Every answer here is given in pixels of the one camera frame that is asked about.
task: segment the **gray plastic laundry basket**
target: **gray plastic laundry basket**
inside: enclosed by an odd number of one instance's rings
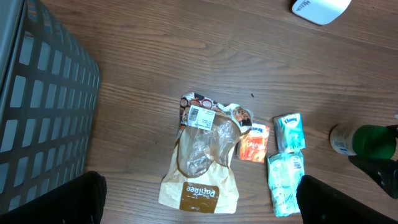
[[[40,1],[0,2],[0,214],[82,174],[100,80]]]

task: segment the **light blue tissue pack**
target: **light blue tissue pack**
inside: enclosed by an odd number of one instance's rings
[[[301,151],[279,153],[268,158],[268,186],[276,217],[299,213],[297,186],[304,176],[304,157]]]
[[[301,114],[274,118],[274,127],[279,152],[295,152],[305,148]]]

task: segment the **wooden floor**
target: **wooden floor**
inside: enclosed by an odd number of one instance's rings
[[[306,173],[398,219],[398,201],[328,143],[337,123],[397,122],[395,1],[355,0],[327,26],[292,14],[290,0],[44,3],[102,72],[86,170],[108,183],[103,223],[302,222],[300,215],[276,218],[266,166],[237,159],[231,165],[239,189],[235,214],[188,213],[158,203],[179,99],[191,91],[243,105],[269,125],[274,116],[302,113]],[[276,152],[272,131],[267,155]]]

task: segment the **orange snack packet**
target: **orange snack packet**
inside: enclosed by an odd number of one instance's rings
[[[241,140],[239,158],[264,163],[267,153],[269,127],[263,124],[252,124],[252,128]]]

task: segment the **green bottle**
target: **green bottle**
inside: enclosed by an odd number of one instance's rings
[[[332,148],[348,156],[390,159],[397,146],[392,127],[339,124],[330,133]]]

